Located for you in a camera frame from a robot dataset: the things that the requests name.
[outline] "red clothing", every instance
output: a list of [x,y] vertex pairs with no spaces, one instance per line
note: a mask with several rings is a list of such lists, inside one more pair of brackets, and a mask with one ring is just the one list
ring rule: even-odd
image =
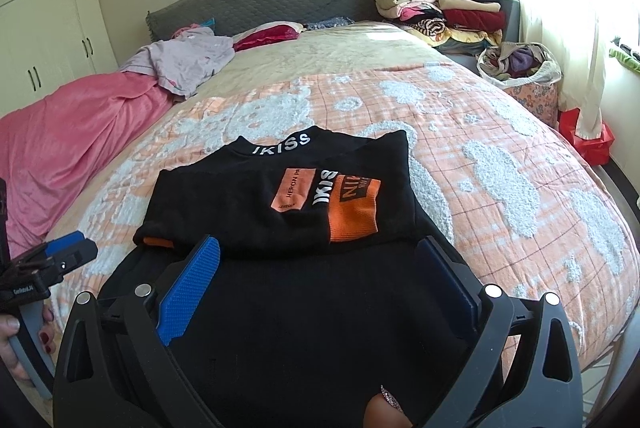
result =
[[445,10],[444,17],[447,19],[447,26],[484,30],[484,32],[496,32],[504,29],[506,17],[503,11],[490,13],[486,11],[463,11],[460,9]]

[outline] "fingernail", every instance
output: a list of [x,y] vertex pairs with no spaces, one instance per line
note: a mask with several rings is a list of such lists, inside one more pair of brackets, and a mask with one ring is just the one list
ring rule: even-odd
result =
[[380,385],[380,392],[382,393],[382,397],[384,397],[384,398],[385,398],[386,402],[388,402],[391,406],[393,406],[393,407],[394,407],[396,410],[398,410],[399,412],[404,413],[404,412],[402,412],[402,408],[400,407],[400,403],[398,403],[398,401],[396,400],[396,398],[395,398],[395,397],[393,397],[393,396],[388,392],[388,390],[387,390],[384,386],[382,386],[382,385]]

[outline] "blue gripper pad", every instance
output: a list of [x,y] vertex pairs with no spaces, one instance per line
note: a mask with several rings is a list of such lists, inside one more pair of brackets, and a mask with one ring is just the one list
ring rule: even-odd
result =
[[73,231],[73,233],[65,234],[65,236],[61,236],[55,240],[51,240],[44,252],[47,256],[53,256],[58,251],[62,251],[63,249],[68,248],[70,245],[73,245],[77,242],[82,242],[84,240],[84,234],[81,231]]
[[477,294],[482,285],[466,265],[451,262],[460,271],[457,275],[444,260],[443,257],[446,254],[444,252],[441,254],[431,241],[421,240],[415,249],[420,254],[420,262],[424,264],[424,270],[430,279],[432,278],[430,284],[434,291],[433,295],[453,335],[465,340],[468,344],[474,344],[478,340],[478,305],[472,298],[471,292]]
[[165,347],[187,329],[193,313],[220,264],[220,245],[206,236],[191,251],[190,260],[160,302],[156,331]]

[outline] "metal screw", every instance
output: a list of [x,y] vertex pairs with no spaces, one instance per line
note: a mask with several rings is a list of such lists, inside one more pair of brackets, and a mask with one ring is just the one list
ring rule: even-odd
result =
[[142,283],[136,287],[136,296],[144,298],[145,296],[149,296],[149,294],[151,294],[151,286],[148,283]]
[[545,294],[545,300],[549,305],[558,305],[558,303],[560,303],[560,299],[555,293]]
[[494,284],[489,284],[484,288],[484,292],[487,296],[491,296],[492,298],[499,298],[502,296],[502,289]]
[[91,294],[85,291],[78,295],[78,298],[76,298],[76,302],[80,303],[80,305],[84,305],[85,303],[88,303],[90,299]]

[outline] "wardrobe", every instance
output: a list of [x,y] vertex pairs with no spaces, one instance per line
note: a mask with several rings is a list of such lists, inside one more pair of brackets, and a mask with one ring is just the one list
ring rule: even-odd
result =
[[98,0],[0,0],[0,117],[117,67]]

